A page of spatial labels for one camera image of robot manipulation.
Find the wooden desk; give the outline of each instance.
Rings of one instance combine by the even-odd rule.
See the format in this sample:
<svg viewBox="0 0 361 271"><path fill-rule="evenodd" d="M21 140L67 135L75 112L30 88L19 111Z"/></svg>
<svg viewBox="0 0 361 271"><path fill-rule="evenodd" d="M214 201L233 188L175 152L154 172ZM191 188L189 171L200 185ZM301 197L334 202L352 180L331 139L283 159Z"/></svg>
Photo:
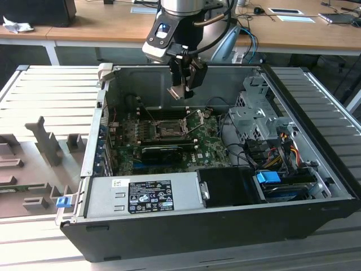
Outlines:
<svg viewBox="0 0 361 271"><path fill-rule="evenodd" d="M318 13L333 13L333 9L321 6L321 0L252 0L251 2L261 5L269 15L273 14L268 10L269 7L291 8L300 10L305 14L302 16L311 16L315 21L315 23L281 21L276 16L272 16L275 20L272 21L268 16L253 16L250 28L258 38L260 51L277 53L285 53L285 49L324 51L324 53L334 51L335 54L338 52L338 54L355 55L361 51L361 29L351 25L328 25L324 19L313 17ZM358 6L345 1L332 1L332 4L339 12L344 12L340 9L341 7L356 8ZM238 7L236 12L253 14L254 7L255 5ZM240 21L242 25L247 26L245 19L240 19ZM248 46L249 39L247 41L240 37L236 45Z"/></svg>
<svg viewBox="0 0 361 271"><path fill-rule="evenodd" d="M15 38L21 40L46 40L46 35L50 31L51 27L35 27L34 31L20 32L15 34L9 32L5 27L0 27L0 39L2 38Z"/></svg>
<svg viewBox="0 0 361 271"><path fill-rule="evenodd" d="M12 34L0 30L0 43L42 45L46 48L53 65L59 65L55 47L127 47L141 48L154 22L154 14L132 14L131 3L115 2L103 5L103 1L86 2L75 0L77 17L69 28L35 26L34 32ZM305 16L318 13L332 13L329 7L320 5L321 0L252 0L261 5L268 14L268 7L294 8ZM355 8L357 4L333 1L339 11L341 7ZM237 8L238 13L253 14L254 5ZM258 37L259 52L300 53L328 55L359 55L361 52L361 29L351 25L327 25L322 18L312 19L315 23L281 21L276 16L253 16L250 21L252 32ZM246 26L246 20L240 18ZM241 35L236 50L243 53L250 44L249 37Z"/></svg>
<svg viewBox="0 0 361 271"><path fill-rule="evenodd" d="M47 34L47 39L144 43L155 15L130 13L132 6L131 2L104 5L103 1L76 0L75 22L68 28L53 27Z"/></svg>

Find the blue tab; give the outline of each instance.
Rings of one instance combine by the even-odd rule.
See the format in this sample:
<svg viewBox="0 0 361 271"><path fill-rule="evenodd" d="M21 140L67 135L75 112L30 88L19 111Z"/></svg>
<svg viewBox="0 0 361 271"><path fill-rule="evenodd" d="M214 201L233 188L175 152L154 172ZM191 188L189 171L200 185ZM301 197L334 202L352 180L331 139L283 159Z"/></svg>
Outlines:
<svg viewBox="0 0 361 271"><path fill-rule="evenodd" d="M262 171L257 174L257 180L259 183L281 182L278 173L275 171Z"/></svg>
<svg viewBox="0 0 361 271"><path fill-rule="evenodd" d="M70 208L72 206L71 196L60 196L56 200L56 206L58 208Z"/></svg>

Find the power supply label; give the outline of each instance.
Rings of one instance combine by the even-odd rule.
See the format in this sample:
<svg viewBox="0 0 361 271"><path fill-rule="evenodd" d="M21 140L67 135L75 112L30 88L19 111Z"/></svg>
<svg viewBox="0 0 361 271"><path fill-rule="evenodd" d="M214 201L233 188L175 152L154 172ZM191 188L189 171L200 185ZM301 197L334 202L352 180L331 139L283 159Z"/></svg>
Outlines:
<svg viewBox="0 0 361 271"><path fill-rule="evenodd" d="M128 212L149 213L173 211L170 180L129 183Z"/></svg>

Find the black plastic cover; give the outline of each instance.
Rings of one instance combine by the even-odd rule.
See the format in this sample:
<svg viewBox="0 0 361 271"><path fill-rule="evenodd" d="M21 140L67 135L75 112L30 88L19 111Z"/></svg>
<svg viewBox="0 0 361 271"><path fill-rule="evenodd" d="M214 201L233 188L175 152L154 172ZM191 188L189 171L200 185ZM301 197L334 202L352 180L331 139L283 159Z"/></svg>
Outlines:
<svg viewBox="0 0 361 271"><path fill-rule="evenodd" d="M198 169L198 181L207 184L210 196L206 200L206 207L261 203L253 175L254 171L246 167Z"/></svg>

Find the sticker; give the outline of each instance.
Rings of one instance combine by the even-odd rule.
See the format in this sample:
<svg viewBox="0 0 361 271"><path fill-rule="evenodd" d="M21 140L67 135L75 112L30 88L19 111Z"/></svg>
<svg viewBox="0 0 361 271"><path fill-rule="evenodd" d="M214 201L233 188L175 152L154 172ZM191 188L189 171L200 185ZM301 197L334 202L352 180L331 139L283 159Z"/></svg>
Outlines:
<svg viewBox="0 0 361 271"><path fill-rule="evenodd" d="M170 180L150 182L129 182L128 180L127 185L129 187L129 213L149 213L174 210L173 192Z"/></svg>
<svg viewBox="0 0 361 271"><path fill-rule="evenodd" d="M3 189L0 190L0 193L15 193L16 190L15 189Z"/></svg>
<svg viewBox="0 0 361 271"><path fill-rule="evenodd" d="M114 179L112 180L112 187L128 187L130 179Z"/></svg>

